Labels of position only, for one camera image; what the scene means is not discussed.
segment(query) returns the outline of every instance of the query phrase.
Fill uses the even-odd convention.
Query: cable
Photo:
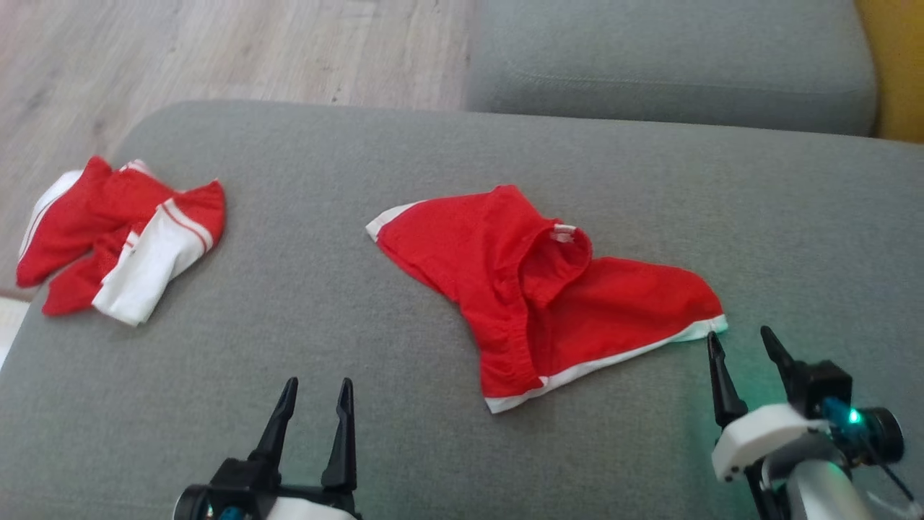
[[[902,482],[902,479],[899,478],[898,475],[896,475],[891,469],[889,469],[889,466],[885,465],[885,462],[882,461],[882,458],[880,458],[879,454],[876,453],[876,450],[869,442],[869,437],[867,435],[860,435],[859,437],[861,440],[863,440],[863,444],[866,445],[867,451],[869,452],[869,457],[872,458],[872,462],[876,463],[878,467],[882,468],[882,471],[884,471],[885,474],[889,476],[889,478],[895,483],[895,485],[898,486],[900,490],[902,490],[902,494],[905,495],[905,498],[907,498],[908,501],[915,501],[915,496],[911,493],[911,489],[908,489],[908,486],[905,485],[905,482]]]
[[[883,509],[889,511],[895,516],[898,516],[899,518],[905,518],[906,520],[924,520],[924,508],[921,508],[920,504],[917,502],[911,502],[908,504],[907,508],[900,509],[877,497],[869,491],[867,491],[867,495],[869,496],[869,499],[873,501],[873,503],[879,504]]]

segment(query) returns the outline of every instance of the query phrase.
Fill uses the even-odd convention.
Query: robotic arm
[[[298,379],[289,379],[257,448],[247,460],[225,459],[209,484],[186,488],[176,501],[174,520],[362,520],[353,502],[356,433],[348,378],[340,388],[340,423],[321,486],[282,484],[279,461],[297,392]]]
[[[710,334],[715,422],[723,429],[712,468],[723,482],[746,480],[761,520],[867,520],[851,470],[879,465],[912,502],[907,518],[924,518],[904,483],[886,466],[905,452],[902,430],[885,408],[850,407],[853,379],[831,361],[795,361],[769,327],[760,329],[776,364],[786,403],[748,406],[735,390],[725,352]]]

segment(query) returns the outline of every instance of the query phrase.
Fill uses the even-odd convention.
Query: gray sofa
[[[468,109],[869,135],[851,0],[485,0]]]
[[[201,102],[145,119],[115,164],[225,185],[219,245],[151,321],[26,316],[0,371],[0,518],[169,517],[177,494],[260,436],[301,379],[283,474],[315,483],[344,376],[356,386],[370,520],[754,517],[715,481],[703,341],[490,415],[452,304],[363,227],[384,208],[515,183],[596,254],[682,266],[723,301],[752,407],[784,399],[758,328],[830,357],[891,408],[924,483],[924,147],[774,130]],[[875,470],[864,489],[896,495]]]

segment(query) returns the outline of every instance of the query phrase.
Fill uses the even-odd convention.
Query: white stripe
[[[148,320],[167,283],[204,254],[201,238],[177,221],[164,204],[157,206],[135,247],[107,273],[94,307],[132,327]]]
[[[164,207],[166,207],[170,215],[176,218],[176,220],[180,224],[187,226],[191,229],[195,229],[196,232],[198,232],[202,236],[202,238],[205,239],[205,251],[206,252],[212,249],[212,246],[214,245],[214,239],[212,238],[212,234],[209,232],[209,230],[207,230],[199,222],[196,222],[192,218],[187,217],[185,213],[180,211],[179,208],[176,207],[176,201],[174,201],[173,198],[167,199],[167,202],[164,203]]]
[[[374,241],[379,241],[379,232],[382,231],[382,226],[395,220],[399,215],[406,212],[415,204],[425,202],[427,201],[417,201],[416,203],[404,204],[382,211],[381,215],[377,216],[372,222],[366,225],[366,232],[369,233],[369,236],[372,237]]]
[[[131,169],[139,171],[143,173],[144,175],[147,175],[148,177],[157,179],[156,177],[154,177],[154,174],[151,173],[151,169],[148,167],[148,165],[144,164],[144,161],[142,161],[141,159],[135,159],[134,161],[131,161],[128,164],[126,164],[124,167],[130,167]]]
[[[575,226],[568,226],[567,224],[555,224],[554,231],[550,236],[554,241],[570,243],[575,241],[574,234],[577,229]]]
[[[22,244],[19,246],[19,260],[22,260],[22,257],[26,255],[26,251],[32,244],[32,239],[35,238],[35,231],[41,225],[40,222],[45,216],[45,213],[47,213],[48,208],[67,193],[67,191],[77,183],[77,180],[80,179],[82,174],[82,169],[75,169],[64,173],[55,181],[55,184],[52,184],[51,188],[39,197],[39,201],[35,203],[35,207],[32,208],[32,218],[29,220],[29,225],[26,227],[26,234],[22,237]]]
[[[584,363],[578,363],[577,365],[570,366],[569,368],[566,368],[565,370],[562,370],[558,374],[555,374],[549,378],[540,378],[542,381],[541,388],[530,390],[522,395],[512,395],[510,397],[486,397],[484,398],[484,401],[488,403],[488,409],[491,410],[492,414],[499,414],[519,406],[520,404],[526,402],[528,399],[539,397],[542,394],[564,386],[577,378],[586,376],[590,372],[600,370],[605,366],[622,363],[627,359],[632,359],[633,357],[651,352],[658,347],[666,345],[667,343],[698,340],[700,338],[705,338],[706,335],[712,331],[725,332],[727,329],[728,320],[725,319],[725,315],[719,315],[712,319],[695,321],[689,327],[684,328],[666,340],[655,341],[651,345],[645,345],[644,347],[639,347],[626,353],[618,353],[609,357],[585,361]]]

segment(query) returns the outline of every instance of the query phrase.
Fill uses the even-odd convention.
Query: laundry
[[[95,307],[137,326],[167,283],[214,247],[224,226],[225,192],[217,180],[176,192],[139,160],[113,171],[94,157],[36,204],[17,283],[37,285],[67,266],[49,283],[45,314]]]
[[[702,278],[592,259],[584,231],[542,217],[516,186],[398,206],[366,230],[411,277],[459,305],[495,414],[664,344],[728,328]]]

